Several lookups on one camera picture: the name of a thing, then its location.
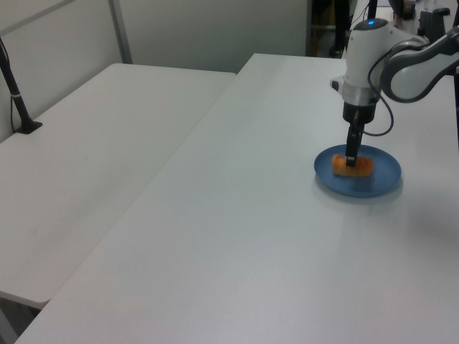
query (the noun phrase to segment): table surface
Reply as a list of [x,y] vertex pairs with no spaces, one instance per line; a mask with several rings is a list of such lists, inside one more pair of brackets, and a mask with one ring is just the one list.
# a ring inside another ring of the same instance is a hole
[[[365,6],[368,4],[368,1],[369,0],[358,0],[357,1],[356,9],[354,11],[354,18],[352,19],[353,21],[355,21],[360,16],[360,14],[365,9]],[[403,22],[402,29],[404,31],[410,32],[412,34],[417,34],[417,28],[419,27],[419,18],[421,17],[420,13],[421,11],[424,11],[423,2],[424,0],[420,0],[416,2],[416,17],[413,20],[405,20]],[[447,7],[451,10],[451,15],[445,16],[444,21],[445,21],[445,30],[448,31],[452,29],[453,23],[454,23],[454,16],[456,13],[456,9],[458,7],[457,1],[456,0],[437,0],[437,4],[435,6],[438,9],[442,7]],[[376,17],[391,21],[393,17],[393,11],[390,7],[378,7],[377,12],[376,12]],[[352,25],[352,27],[357,25],[357,23],[360,22],[362,18],[363,18],[363,15],[358,21],[356,21]]]
[[[256,54],[17,344],[454,343],[453,80],[364,144],[401,163],[375,199],[314,158],[345,141],[345,61]],[[388,125],[378,106],[368,130]]]
[[0,145],[0,297],[41,308],[234,74],[115,64]]

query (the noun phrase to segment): white wall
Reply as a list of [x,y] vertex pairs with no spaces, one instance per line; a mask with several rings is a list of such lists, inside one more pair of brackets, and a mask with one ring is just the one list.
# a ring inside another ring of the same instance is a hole
[[312,0],[117,0],[140,65],[239,72],[255,52],[304,55]]
[[[121,62],[107,0],[75,0],[2,39],[32,118],[108,65]],[[9,91],[2,75],[0,141],[10,135]]]

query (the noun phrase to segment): black cable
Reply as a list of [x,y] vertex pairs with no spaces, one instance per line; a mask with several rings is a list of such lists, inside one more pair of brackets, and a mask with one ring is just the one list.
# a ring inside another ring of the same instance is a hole
[[[424,49],[426,48],[427,46],[429,46],[429,44],[424,44],[424,45],[420,45],[418,47],[411,47],[411,46],[406,46],[406,47],[403,47],[401,48],[398,52],[402,52],[404,50],[421,50],[421,49]],[[385,54],[383,54],[372,66],[372,68],[370,68],[370,70],[368,71],[368,75],[366,77],[366,79],[368,80],[368,83],[370,85],[370,88],[372,89],[373,92],[375,92],[377,95],[378,95],[378,98],[380,98],[382,100],[382,102],[384,103],[384,105],[386,105],[386,108],[387,110],[389,111],[389,115],[390,115],[390,126],[389,126],[389,129],[387,129],[386,131],[384,131],[383,133],[379,133],[379,134],[373,134],[373,133],[368,133],[366,131],[364,131],[364,134],[365,135],[368,135],[368,136],[384,136],[386,135],[387,133],[389,133],[392,128],[394,127],[394,114],[392,113],[392,109],[390,108],[389,104],[387,103],[387,101],[381,96],[381,91],[379,91],[374,85],[373,85],[373,82],[372,82],[372,72],[374,70],[374,68],[383,60],[386,58],[387,55],[389,55],[390,53],[393,52],[393,49],[390,49],[388,52],[386,52]]]
[[11,130],[13,130],[13,133],[15,133],[16,130],[14,129],[14,124],[13,124],[13,97],[9,98],[9,104],[10,104],[9,120],[11,121]]
[[366,79],[368,80],[368,83],[370,84],[370,88],[372,89],[373,92],[375,92],[378,97],[382,100],[382,102],[384,103],[384,105],[386,105],[386,108],[387,110],[389,111],[389,115],[390,115],[390,126],[389,126],[389,129],[387,129],[386,131],[384,131],[383,133],[379,133],[379,134],[373,134],[373,133],[368,133],[366,131],[364,131],[364,134],[365,135],[368,135],[368,136],[384,136],[386,135],[387,133],[389,133],[392,128],[394,127],[394,114],[392,113],[392,109],[390,108],[389,104],[387,104],[387,101],[381,96],[381,92],[375,88],[375,86],[373,85],[373,82],[372,82],[372,72],[373,72],[373,69],[383,60],[386,58],[386,56],[388,54],[390,54],[392,52],[392,50],[389,50],[387,53],[383,54],[372,66],[372,68],[370,68],[370,70],[368,71],[368,75],[366,77]]
[[360,15],[357,17],[357,19],[354,20],[354,21],[351,23],[351,27],[352,27],[352,24],[353,24],[353,23],[357,22],[357,21],[360,19],[361,15],[362,15],[367,9],[368,9],[368,5],[365,6],[364,10],[360,13]]
[[7,50],[6,50],[5,44],[3,44],[3,41],[1,40],[1,37],[0,37],[0,45],[1,45],[1,48],[2,48],[3,52],[5,53],[6,60],[7,60],[8,63],[9,63],[8,52],[7,52]]

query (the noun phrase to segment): floor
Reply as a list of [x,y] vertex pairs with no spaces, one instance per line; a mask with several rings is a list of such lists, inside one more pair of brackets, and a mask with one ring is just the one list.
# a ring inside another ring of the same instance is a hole
[[13,344],[39,310],[0,298],[0,344]]

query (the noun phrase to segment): black stand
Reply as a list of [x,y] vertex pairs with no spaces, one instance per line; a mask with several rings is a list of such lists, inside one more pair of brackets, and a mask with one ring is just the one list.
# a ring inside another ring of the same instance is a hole
[[378,0],[370,0],[368,3],[368,17],[367,19],[376,18],[376,8],[378,7]]
[[8,53],[6,52],[6,48],[0,39],[0,68],[3,76],[5,78],[6,84],[8,85],[9,92],[11,93],[11,97],[13,98],[14,104],[16,105],[17,112],[21,117],[22,126],[16,130],[18,133],[22,134],[30,134],[34,132],[37,128],[41,127],[42,124],[40,122],[34,122],[27,112],[26,105],[22,99],[21,93],[19,88],[17,87],[16,80],[14,79],[13,72],[9,66],[9,58]]

